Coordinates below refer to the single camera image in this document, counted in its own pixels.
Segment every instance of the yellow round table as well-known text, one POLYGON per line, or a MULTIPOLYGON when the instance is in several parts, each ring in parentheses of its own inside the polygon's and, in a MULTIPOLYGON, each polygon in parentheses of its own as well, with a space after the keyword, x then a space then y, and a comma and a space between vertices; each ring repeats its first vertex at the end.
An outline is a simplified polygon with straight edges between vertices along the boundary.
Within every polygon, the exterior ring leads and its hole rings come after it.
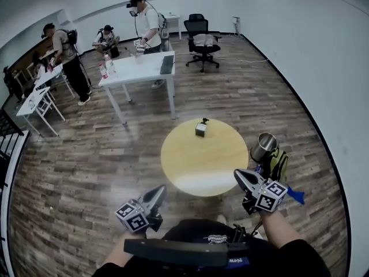
POLYGON ((228 124, 208 121, 205 137, 195 135, 194 119, 177 126, 161 148, 161 166, 180 190, 195 196, 215 196, 236 184, 233 171, 246 169, 248 151, 242 136, 228 124))

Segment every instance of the desk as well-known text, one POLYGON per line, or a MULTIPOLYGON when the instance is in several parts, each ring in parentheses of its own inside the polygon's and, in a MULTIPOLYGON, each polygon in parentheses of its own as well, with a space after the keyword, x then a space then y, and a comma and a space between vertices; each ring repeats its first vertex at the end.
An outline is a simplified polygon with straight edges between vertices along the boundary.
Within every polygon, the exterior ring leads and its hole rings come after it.
MULTIPOLYGON (((46 72, 45 74, 43 74, 41 76, 40 79, 38 79, 37 81, 35 81, 35 89, 36 88, 39 88, 40 86, 42 86, 43 84, 45 84, 47 81, 53 79, 53 78, 56 78, 56 77, 59 77, 60 73, 62 72, 63 70, 63 64, 61 63, 60 65, 54 67, 54 70, 52 72, 46 72)), ((74 93, 73 91, 71 90, 69 84, 68 84, 68 81, 66 79, 64 79, 64 77, 62 77, 65 85, 67 85, 73 99, 75 99, 76 97, 74 96, 74 93)))
POLYGON ((179 40, 182 40, 182 33, 180 32, 180 15, 164 12, 162 12, 161 14, 167 19, 167 21, 177 21, 179 40))
POLYGON ((52 130, 52 132, 54 132, 55 135, 59 136, 59 134, 54 130, 54 128, 51 127, 51 125, 46 121, 46 119, 44 117, 44 115, 46 114, 47 110, 49 108, 51 108, 51 106, 53 106, 54 109, 56 109, 56 111, 59 113, 59 115, 65 121, 64 116, 60 113, 60 111, 58 110, 58 108, 56 107, 56 105, 52 102, 51 98, 47 94, 47 92, 49 90, 50 90, 50 87, 46 87, 46 88, 42 88, 42 89, 37 90, 37 91, 33 91, 27 97, 27 99, 25 100, 24 104, 19 109, 19 111, 17 113, 17 116, 23 116, 24 119, 27 121, 27 123, 35 130, 35 132, 37 132, 39 135, 41 135, 40 132, 28 120, 29 116, 33 112, 37 112, 38 115, 41 117, 41 119, 52 130), (47 107, 43 109, 43 112, 40 112, 40 109, 39 109, 39 104, 40 104, 41 101, 43 101, 47 105, 47 107))
POLYGON ((193 119, 178 125, 161 148, 161 166, 180 190, 195 196, 223 194, 237 185, 233 172, 246 169, 248 152, 242 136, 221 121, 208 121, 205 137, 195 135, 193 119))
POLYGON ((128 93, 126 84, 138 83, 144 81, 152 81, 158 79, 164 79, 167 82, 169 105, 171 109, 172 119, 175 119, 175 107, 174 107, 174 79, 175 75, 175 63, 173 64, 171 74, 160 74, 161 63, 163 58, 167 55, 174 55, 174 51, 168 51, 166 53, 153 53, 145 54, 140 57, 129 57, 122 58, 113 61, 116 69, 116 77, 102 78, 99 86, 105 88, 105 91, 109 97, 109 100, 119 117, 122 124, 126 124, 127 121, 124 119, 122 112, 114 99, 111 88, 122 86, 127 100, 130 102, 131 97, 128 93))

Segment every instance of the white t-shirt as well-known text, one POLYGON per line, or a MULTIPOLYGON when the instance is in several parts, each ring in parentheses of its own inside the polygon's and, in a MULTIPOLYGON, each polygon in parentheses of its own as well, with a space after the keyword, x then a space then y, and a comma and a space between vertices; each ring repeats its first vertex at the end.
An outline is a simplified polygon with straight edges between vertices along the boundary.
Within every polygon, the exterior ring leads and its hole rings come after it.
POLYGON ((103 33, 103 37, 101 38, 101 33, 99 32, 96 36, 96 38, 94 39, 95 43, 99 43, 99 42, 106 42, 106 43, 110 43, 111 41, 113 41, 114 39, 114 33, 110 32, 109 35, 105 35, 104 31, 101 31, 103 33))
MULTIPOLYGON (((137 25, 137 32, 138 35, 142 38, 145 37, 151 29, 158 29, 159 28, 159 18, 157 16, 156 11, 147 6, 143 12, 140 12, 137 17, 138 25, 137 25)), ((156 47, 161 44, 161 39, 158 33, 155 34, 153 38, 151 38, 145 48, 156 47)))
POLYGON ((41 65, 38 73, 37 73, 37 79, 40 79, 42 77, 43 74, 46 74, 45 72, 45 67, 43 65, 41 65))

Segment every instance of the backpack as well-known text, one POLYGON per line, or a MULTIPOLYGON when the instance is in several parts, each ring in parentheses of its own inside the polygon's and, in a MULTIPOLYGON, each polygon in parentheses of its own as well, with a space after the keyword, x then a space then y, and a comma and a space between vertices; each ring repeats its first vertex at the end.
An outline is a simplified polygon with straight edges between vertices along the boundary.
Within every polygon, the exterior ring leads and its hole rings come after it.
POLYGON ((67 37, 68 37, 68 41, 64 42, 62 44, 70 44, 72 46, 77 44, 77 37, 78 37, 77 30, 71 30, 71 31, 68 31, 68 30, 65 30, 65 29, 59 29, 59 30, 61 30, 63 32, 66 32, 67 37))
POLYGON ((288 163, 288 155, 279 148, 272 150, 263 164, 263 177, 273 181, 281 181, 284 178, 288 163))

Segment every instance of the gray shirt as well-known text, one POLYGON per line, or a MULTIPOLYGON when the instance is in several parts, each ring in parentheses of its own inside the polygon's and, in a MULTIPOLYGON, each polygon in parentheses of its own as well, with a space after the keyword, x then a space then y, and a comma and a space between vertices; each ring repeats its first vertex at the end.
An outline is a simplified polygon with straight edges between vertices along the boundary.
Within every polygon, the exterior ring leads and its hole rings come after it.
POLYGON ((56 30, 52 37, 52 45, 55 51, 63 50, 62 54, 62 64, 70 62, 76 57, 77 53, 74 46, 70 44, 63 44, 68 41, 67 33, 63 30, 56 30))

